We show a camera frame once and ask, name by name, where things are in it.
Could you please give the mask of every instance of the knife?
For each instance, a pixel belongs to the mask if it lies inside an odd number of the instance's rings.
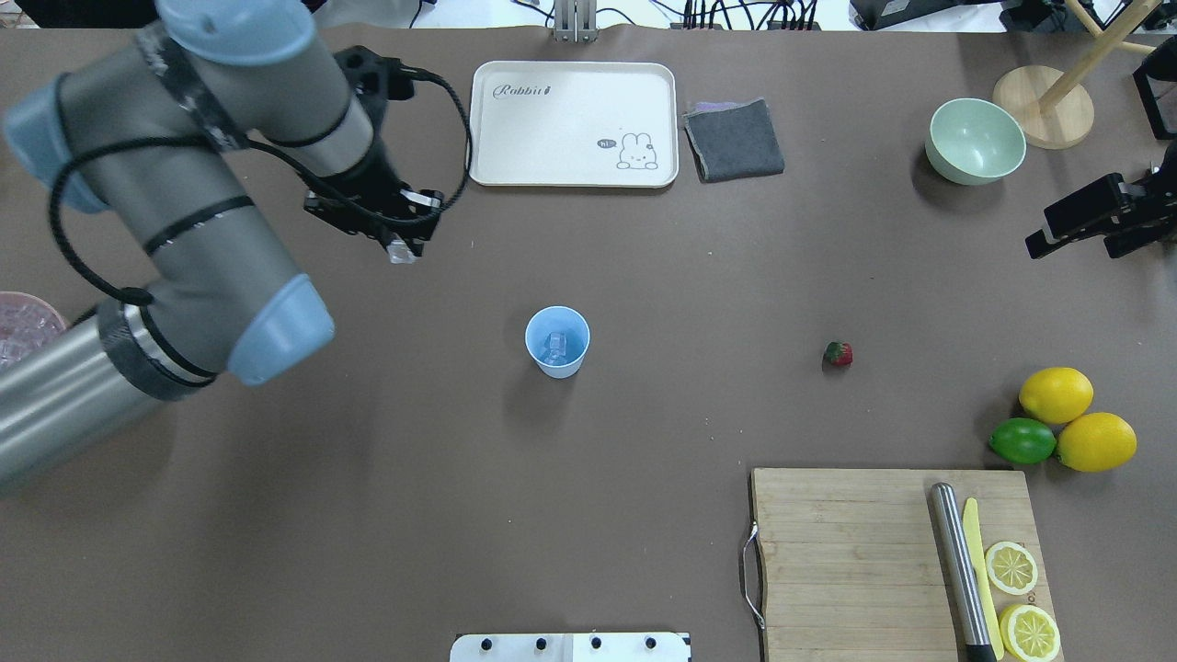
[[[977,575],[969,560],[969,545],[957,511],[956,492],[947,483],[932,485],[932,510],[939,527],[940,563],[949,570],[957,615],[964,630],[964,648],[969,662],[997,662],[989,642],[989,627],[977,595]]]
[[[969,547],[969,561],[977,574],[977,590],[980,591],[980,609],[985,613],[985,627],[989,628],[989,642],[993,646],[993,657],[1005,657],[1005,644],[997,629],[997,609],[993,608],[993,591],[989,588],[989,572],[985,571],[985,547],[980,543],[980,515],[977,512],[977,499],[964,501],[964,512],[960,515],[964,525],[964,541]]]

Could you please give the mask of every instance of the blue joint cap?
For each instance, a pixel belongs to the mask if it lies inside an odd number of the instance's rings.
[[[275,65],[314,40],[314,19],[299,0],[155,0],[155,11],[177,44],[222,65]]]
[[[66,130],[58,111],[58,91],[66,74],[34,91],[4,115],[4,138],[20,165],[46,188],[53,187],[61,167],[73,159]],[[69,176],[61,201],[71,207],[98,213],[107,210],[106,203],[91,191],[81,173]]]
[[[253,318],[228,356],[228,371],[246,386],[265,384],[319,351],[335,323],[311,277],[291,278]]]

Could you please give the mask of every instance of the white bracket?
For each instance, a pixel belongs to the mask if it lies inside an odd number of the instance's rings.
[[[597,0],[556,0],[552,18],[557,41],[597,41]]]
[[[464,635],[450,662],[690,662],[691,635],[565,633]]]

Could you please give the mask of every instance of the strawberry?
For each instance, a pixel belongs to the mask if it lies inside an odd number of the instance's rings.
[[[830,362],[830,365],[842,368],[853,363],[855,352],[850,349],[850,343],[833,342],[825,346],[825,360]]]

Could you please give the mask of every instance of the brown table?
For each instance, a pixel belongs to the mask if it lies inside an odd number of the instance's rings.
[[[126,44],[0,32],[0,105]],[[1030,372],[1075,365],[1136,428],[1104,475],[1028,479],[1071,662],[1163,660],[1177,585],[1177,277],[1161,249],[1099,241],[1033,262],[1042,208],[1159,161],[1112,53],[1096,126],[966,188],[922,155],[943,101],[1019,65],[1070,66],[1083,37],[701,34],[618,28],[343,28],[468,94],[496,59],[665,64],[681,107],[765,97],[783,176],[701,184],[685,139],[663,191],[474,186],[424,260],[300,212],[260,154],[232,161],[338,325],[264,388],[226,377],[0,502],[0,658],[446,660],[454,635],[673,629],[694,658],[754,661],[738,588],[753,466],[1002,466],[989,432]],[[452,190],[463,144],[423,88],[385,124],[403,176]],[[45,194],[0,155],[5,289],[65,315],[97,294],[55,253]],[[67,220],[120,284],[152,278],[111,217]],[[580,373],[523,350],[543,305],[585,313]],[[825,343],[853,343],[846,371]]]

